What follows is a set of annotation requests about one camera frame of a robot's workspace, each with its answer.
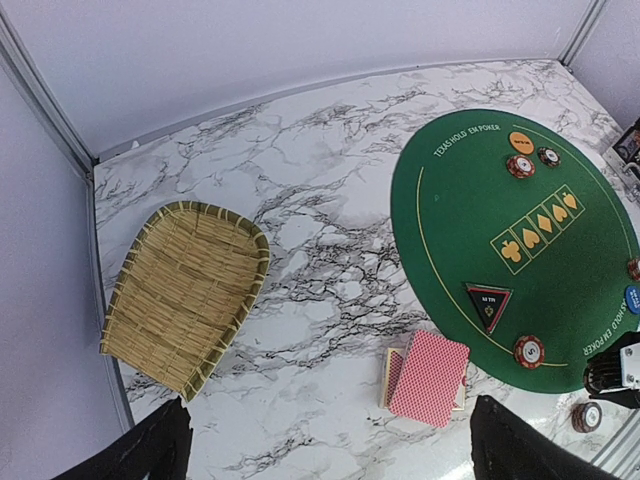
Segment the woven basket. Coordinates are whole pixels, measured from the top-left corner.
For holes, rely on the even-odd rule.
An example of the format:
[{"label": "woven basket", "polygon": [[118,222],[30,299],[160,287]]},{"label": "woven basket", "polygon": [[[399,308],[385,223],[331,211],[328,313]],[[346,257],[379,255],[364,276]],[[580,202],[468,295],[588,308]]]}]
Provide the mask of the woven basket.
[{"label": "woven basket", "polygon": [[199,202],[165,205],[127,254],[101,353],[190,401],[238,333],[268,267],[267,239],[246,218]]}]

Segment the poker mat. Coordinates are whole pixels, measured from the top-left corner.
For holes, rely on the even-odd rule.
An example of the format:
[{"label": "poker mat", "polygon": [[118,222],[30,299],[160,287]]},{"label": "poker mat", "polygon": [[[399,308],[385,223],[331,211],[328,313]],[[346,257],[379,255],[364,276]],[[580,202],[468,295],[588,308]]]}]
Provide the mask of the poker mat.
[{"label": "poker mat", "polygon": [[[510,141],[516,132],[533,143],[528,178],[506,167],[518,154]],[[553,149],[560,164],[542,163],[541,147]],[[640,254],[627,213],[591,161],[536,122],[464,110],[425,125],[398,160],[391,219],[426,312],[446,337],[471,348],[472,362],[505,383],[577,390],[587,359],[638,327],[624,299],[633,283],[627,263]],[[491,333],[469,284],[511,292],[506,306],[497,305],[504,309]],[[514,359],[523,335],[544,345],[538,368]]]}]

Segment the deck of cards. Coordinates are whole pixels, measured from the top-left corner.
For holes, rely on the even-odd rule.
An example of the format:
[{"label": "deck of cards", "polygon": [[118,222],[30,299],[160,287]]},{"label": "deck of cards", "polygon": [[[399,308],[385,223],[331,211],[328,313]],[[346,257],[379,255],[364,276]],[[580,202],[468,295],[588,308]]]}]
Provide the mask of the deck of cards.
[{"label": "deck of cards", "polygon": [[382,406],[391,413],[444,428],[464,409],[469,347],[419,330],[406,349],[389,348]]}]

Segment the marble table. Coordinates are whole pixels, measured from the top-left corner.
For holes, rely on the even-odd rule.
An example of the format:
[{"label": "marble table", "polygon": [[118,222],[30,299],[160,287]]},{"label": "marble table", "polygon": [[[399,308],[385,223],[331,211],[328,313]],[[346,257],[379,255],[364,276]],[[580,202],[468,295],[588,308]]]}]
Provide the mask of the marble table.
[{"label": "marble table", "polygon": [[[640,210],[600,157],[619,126],[555,61],[436,67],[325,87],[185,128],[96,168],[107,299],[138,229],[171,201],[234,210],[272,245],[255,309],[188,404],[191,478],[473,478],[469,416],[481,394],[587,460],[623,425],[629,411],[603,403],[600,429],[577,434],[569,412],[584,392],[532,394],[474,365],[466,409],[445,429],[378,406],[385,349],[416,329],[436,330],[394,245],[393,169],[417,129],[465,108],[517,113],[566,137],[601,167],[640,227]],[[138,421],[174,395],[126,365],[122,372]]]}]

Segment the gray wall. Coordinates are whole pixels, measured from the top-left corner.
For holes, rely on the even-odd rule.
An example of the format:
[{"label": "gray wall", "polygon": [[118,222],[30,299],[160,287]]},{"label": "gray wall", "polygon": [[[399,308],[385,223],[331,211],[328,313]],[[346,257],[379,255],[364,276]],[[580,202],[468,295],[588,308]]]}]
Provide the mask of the gray wall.
[{"label": "gray wall", "polygon": [[122,434],[89,263],[87,190],[0,68],[0,479],[45,479]]},{"label": "gray wall", "polygon": [[94,153],[316,82],[557,58],[589,0],[1,0]]},{"label": "gray wall", "polygon": [[635,122],[640,117],[640,2],[609,0],[571,67],[622,128]]}]

